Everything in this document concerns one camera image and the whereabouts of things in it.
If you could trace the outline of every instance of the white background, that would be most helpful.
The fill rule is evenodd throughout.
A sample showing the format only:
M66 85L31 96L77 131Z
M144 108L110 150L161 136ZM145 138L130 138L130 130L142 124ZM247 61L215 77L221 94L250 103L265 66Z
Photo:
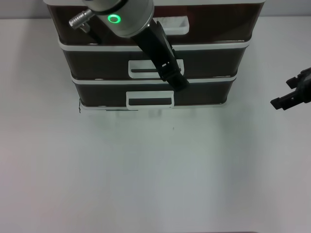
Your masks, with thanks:
M311 17L261 17L223 108L78 112L50 19L0 20L0 231L311 232Z
M311 0L267 0L261 16L310 16ZM50 17L43 0L2 0L0 18Z

